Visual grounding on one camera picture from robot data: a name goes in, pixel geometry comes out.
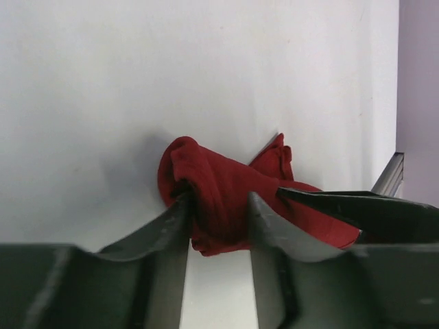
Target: gray wall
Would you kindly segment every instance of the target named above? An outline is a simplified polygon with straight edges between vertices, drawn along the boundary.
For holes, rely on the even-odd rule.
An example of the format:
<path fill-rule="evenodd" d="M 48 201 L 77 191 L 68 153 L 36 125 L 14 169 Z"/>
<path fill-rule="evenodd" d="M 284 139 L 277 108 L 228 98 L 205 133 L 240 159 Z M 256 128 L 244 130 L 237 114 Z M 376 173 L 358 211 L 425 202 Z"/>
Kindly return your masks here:
<path fill-rule="evenodd" d="M 396 148 L 404 198 L 439 206 L 439 1 L 401 0 Z"/>

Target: white surface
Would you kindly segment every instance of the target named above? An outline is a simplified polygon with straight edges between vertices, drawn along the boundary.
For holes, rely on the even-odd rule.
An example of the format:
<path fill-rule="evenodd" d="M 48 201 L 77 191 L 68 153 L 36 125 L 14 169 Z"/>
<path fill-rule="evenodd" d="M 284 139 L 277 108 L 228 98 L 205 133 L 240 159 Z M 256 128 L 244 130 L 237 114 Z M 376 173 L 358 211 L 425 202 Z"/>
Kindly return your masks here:
<path fill-rule="evenodd" d="M 2 241 L 96 250 L 163 209 L 173 138 L 370 188 L 394 152 L 397 0 L 0 3 Z M 182 328 L 256 328 L 248 252 L 191 252 Z"/>

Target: red towel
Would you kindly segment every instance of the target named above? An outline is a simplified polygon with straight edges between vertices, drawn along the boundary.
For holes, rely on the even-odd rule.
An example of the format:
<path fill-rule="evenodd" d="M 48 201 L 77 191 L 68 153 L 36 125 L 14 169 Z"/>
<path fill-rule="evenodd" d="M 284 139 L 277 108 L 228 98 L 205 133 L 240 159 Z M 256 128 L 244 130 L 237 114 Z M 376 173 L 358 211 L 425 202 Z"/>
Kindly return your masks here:
<path fill-rule="evenodd" d="M 291 149 L 283 134 L 247 166 L 199 146 L 190 137 L 177 138 L 158 168 L 158 189 L 170 206 L 192 188 L 198 213 L 193 221 L 192 246 L 204 256 L 248 249 L 247 197 L 257 192 L 280 216 L 317 239 L 338 248 L 355 242 L 359 230 L 332 217 L 276 196 L 279 186 L 320 191 L 295 182 Z"/>

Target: crumpled red cloth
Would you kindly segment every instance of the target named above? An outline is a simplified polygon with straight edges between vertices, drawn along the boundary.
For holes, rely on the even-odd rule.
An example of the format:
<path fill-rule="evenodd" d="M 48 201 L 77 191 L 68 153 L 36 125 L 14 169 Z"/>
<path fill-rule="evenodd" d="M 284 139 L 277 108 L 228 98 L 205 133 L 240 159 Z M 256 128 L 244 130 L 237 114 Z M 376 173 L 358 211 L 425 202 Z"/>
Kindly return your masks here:
<path fill-rule="evenodd" d="M 197 199 L 192 246 L 203 256 L 248 249 L 247 197 L 257 192 L 280 216 L 317 239 L 338 248 L 353 244 L 359 230 L 297 202 L 276 196 L 278 187 L 320 191 L 295 182 L 292 153 L 279 134 L 245 165 L 199 146 L 191 137 L 177 138 L 158 168 L 158 189 L 167 206 L 192 188 Z"/>

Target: folded cloth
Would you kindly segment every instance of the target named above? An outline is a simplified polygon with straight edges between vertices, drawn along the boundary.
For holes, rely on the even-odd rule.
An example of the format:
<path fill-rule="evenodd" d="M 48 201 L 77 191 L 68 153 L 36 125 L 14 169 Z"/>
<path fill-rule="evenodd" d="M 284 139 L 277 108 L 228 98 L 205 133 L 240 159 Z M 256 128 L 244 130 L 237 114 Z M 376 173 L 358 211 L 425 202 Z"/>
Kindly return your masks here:
<path fill-rule="evenodd" d="M 192 246 L 203 256 L 248 249 L 247 197 L 250 191 L 280 216 L 317 239 L 338 248 L 355 242 L 359 230 L 297 202 L 276 195 L 278 187 L 320 191 L 295 182 L 291 149 L 279 134 L 245 165 L 199 146 L 191 137 L 177 138 L 166 149 L 158 168 L 158 189 L 170 206 L 192 189 L 197 200 Z"/>

